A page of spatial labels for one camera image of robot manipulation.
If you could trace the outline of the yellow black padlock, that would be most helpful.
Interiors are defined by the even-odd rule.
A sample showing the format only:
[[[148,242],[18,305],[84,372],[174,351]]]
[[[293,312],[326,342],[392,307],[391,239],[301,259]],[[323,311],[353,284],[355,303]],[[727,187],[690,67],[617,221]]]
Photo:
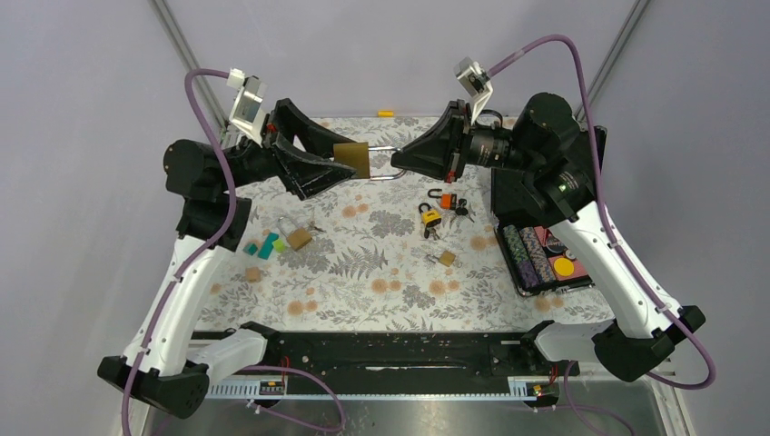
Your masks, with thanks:
[[[418,211],[423,225],[424,238],[438,240],[438,227],[442,223],[439,212],[428,203],[420,203]]]

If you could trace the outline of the large brass padlock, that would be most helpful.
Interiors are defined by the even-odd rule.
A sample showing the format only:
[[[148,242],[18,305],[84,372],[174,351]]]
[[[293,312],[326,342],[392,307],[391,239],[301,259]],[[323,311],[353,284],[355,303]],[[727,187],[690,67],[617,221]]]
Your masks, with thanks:
[[[313,220],[300,222],[292,216],[279,216],[276,223],[286,243],[295,251],[299,251],[313,241],[317,234],[325,233]]]

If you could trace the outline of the small brass padlock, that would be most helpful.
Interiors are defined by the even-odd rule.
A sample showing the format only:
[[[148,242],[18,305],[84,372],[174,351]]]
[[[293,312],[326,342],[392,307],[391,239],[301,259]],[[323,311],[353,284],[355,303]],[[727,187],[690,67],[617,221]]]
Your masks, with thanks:
[[[457,261],[457,255],[450,251],[443,251],[439,255],[427,254],[426,259],[431,263],[443,265],[445,267],[451,267],[455,261]]]

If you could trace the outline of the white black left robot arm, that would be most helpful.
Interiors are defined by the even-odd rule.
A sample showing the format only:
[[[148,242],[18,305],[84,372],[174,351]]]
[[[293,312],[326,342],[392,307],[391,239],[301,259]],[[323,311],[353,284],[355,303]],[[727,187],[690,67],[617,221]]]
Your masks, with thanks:
[[[251,200],[235,190],[275,177],[306,200],[355,174],[332,158],[345,137],[313,122],[290,99],[259,115],[257,126],[227,149],[187,139],[166,149],[166,188],[184,200],[171,263],[139,332],[97,370],[132,399],[180,419],[190,417],[218,381],[249,365],[269,373],[281,364],[280,346],[248,330],[188,352],[215,272],[238,251],[250,219]]]

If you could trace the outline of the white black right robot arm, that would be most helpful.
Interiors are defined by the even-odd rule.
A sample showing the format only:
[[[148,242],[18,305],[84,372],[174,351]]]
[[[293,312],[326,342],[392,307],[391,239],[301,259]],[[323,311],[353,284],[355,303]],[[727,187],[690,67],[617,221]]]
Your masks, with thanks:
[[[511,128],[473,124],[469,106],[458,100],[390,160],[393,167],[445,183],[457,181],[466,166],[489,168],[491,210],[499,222],[552,232],[601,291],[612,320],[546,321],[529,332],[520,359],[535,374],[557,361],[598,362],[632,382],[650,374],[705,321],[698,307],[679,304],[656,283],[599,203],[593,152],[605,139],[602,127],[582,129],[556,94],[532,96]]]

